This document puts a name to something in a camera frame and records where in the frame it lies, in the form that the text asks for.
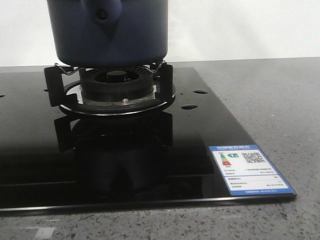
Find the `black burner under pot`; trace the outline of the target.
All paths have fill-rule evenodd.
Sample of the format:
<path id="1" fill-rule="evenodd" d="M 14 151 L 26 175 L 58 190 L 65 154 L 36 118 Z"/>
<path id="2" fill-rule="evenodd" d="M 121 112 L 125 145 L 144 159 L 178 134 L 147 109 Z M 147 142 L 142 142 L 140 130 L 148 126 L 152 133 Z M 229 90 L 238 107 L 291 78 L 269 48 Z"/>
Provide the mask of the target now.
<path id="1" fill-rule="evenodd" d="M 81 94 L 90 100 L 118 102 L 153 91 L 153 74 L 141 67 L 92 69 L 80 76 Z"/>

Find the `black pot support under pot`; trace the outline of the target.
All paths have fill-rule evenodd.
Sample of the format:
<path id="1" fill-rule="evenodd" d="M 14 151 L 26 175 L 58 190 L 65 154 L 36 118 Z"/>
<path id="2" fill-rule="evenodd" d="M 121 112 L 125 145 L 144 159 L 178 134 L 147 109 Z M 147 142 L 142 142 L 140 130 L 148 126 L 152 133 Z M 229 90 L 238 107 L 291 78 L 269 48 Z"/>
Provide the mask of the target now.
<path id="1" fill-rule="evenodd" d="M 164 106 L 175 99 L 173 66 L 165 62 L 158 65 L 134 66 L 148 70 L 153 75 L 153 91 L 136 99 L 120 101 L 97 101 L 82 95 L 81 75 L 93 69 L 77 68 L 55 64 L 44 69 L 50 105 L 58 106 L 62 112 L 84 116 L 120 116 L 137 114 Z"/>

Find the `dark blue cooking pot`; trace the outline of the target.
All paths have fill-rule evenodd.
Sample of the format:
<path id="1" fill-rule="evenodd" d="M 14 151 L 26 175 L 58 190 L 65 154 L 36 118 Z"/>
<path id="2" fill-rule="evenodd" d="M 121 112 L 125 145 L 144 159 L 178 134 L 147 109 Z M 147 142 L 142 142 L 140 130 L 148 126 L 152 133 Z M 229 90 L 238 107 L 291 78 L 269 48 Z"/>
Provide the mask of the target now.
<path id="1" fill-rule="evenodd" d="M 49 0 L 47 6 L 64 64 L 134 67 L 168 53 L 167 0 Z"/>

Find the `black glass gas stove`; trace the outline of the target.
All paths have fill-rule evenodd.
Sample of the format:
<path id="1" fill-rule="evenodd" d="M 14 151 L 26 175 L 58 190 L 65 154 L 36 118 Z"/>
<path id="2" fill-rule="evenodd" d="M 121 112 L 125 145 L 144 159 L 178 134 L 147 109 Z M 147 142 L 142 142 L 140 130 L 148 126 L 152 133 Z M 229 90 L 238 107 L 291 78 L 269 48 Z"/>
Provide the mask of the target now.
<path id="1" fill-rule="evenodd" d="M 38 70 L 0 72 L 2 216 L 289 202 L 232 196 L 210 146 L 256 145 L 193 68 L 174 70 L 176 98 L 130 116 L 64 115 Z"/>

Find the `blue energy label sticker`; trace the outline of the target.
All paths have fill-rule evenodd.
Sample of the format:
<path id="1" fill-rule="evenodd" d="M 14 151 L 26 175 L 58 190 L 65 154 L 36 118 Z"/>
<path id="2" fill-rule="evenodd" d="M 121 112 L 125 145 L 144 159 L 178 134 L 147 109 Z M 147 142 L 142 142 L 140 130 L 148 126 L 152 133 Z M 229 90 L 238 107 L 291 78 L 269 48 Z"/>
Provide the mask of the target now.
<path id="1" fill-rule="evenodd" d="M 209 150 L 232 196 L 295 193 L 258 145 L 219 145 Z"/>

